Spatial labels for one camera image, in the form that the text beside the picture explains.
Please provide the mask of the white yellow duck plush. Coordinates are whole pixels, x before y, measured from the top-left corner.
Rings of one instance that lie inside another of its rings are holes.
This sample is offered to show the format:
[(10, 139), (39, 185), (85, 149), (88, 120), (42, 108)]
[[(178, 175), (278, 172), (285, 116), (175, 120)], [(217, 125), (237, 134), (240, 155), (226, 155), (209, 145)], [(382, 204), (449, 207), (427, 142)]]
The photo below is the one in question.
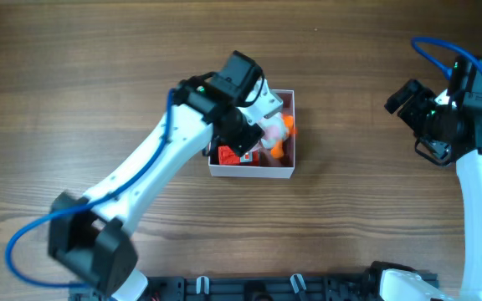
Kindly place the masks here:
[(277, 113), (269, 119), (263, 118), (259, 126), (264, 131), (264, 136), (260, 140), (261, 145), (270, 151), (275, 159), (282, 158), (285, 155), (285, 141), (296, 134), (295, 117)]

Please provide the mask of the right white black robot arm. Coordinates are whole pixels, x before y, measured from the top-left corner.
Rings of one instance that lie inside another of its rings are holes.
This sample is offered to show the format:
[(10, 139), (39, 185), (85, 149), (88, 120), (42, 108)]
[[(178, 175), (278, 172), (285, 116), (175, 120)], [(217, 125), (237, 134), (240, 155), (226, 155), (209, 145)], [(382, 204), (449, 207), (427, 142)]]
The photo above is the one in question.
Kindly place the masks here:
[(390, 96), (386, 110), (436, 166), (454, 164), (464, 201), (464, 273), (459, 300), (482, 300), (482, 58), (459, 55), (449, 86), (435, 94), (416, 79)]

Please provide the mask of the pink cardboard box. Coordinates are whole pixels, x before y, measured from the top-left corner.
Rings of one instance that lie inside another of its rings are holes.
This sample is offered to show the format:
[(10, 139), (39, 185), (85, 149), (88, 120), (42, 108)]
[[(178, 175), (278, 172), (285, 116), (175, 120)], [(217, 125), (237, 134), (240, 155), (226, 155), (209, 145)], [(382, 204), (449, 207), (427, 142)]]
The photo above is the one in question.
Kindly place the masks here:
[(211, 176), (290, 179), (295, 170), (296, 141), (294, 135), (284, 142), (285, 156), (276, 162), (260, 151), (258, 166), (222, 166), (218, 156), (211, 155), (208, 157)]

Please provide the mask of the red toy fire truck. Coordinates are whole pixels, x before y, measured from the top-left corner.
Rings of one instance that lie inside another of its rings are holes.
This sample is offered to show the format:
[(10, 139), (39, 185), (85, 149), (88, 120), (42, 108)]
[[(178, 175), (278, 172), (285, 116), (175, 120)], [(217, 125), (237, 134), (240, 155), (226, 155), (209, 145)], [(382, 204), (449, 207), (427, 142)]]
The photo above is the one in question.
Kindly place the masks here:
[(233, 150), (222, 145), (218, 147), (218, 164), (220, 166), (259, 166), (259, 152), (257, 150), (237, 156)]

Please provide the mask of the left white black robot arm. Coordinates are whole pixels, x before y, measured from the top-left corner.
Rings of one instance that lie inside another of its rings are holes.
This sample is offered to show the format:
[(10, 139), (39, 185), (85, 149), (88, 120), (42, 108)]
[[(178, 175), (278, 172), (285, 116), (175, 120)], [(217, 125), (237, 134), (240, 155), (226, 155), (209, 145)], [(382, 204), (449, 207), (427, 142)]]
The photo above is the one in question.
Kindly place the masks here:
[(213, 145), (243, 156), (264, 132), (251, 107), (263, 100), (262, 68), (235, 51), (218, 72), (182, 80), (167, 94), (161, 121), (107, 178), (75, 199), (52, 204), (48, 254), (93, 291), (137, 300), (148, 281), (131, 240), (144, 212), (177, 171)]

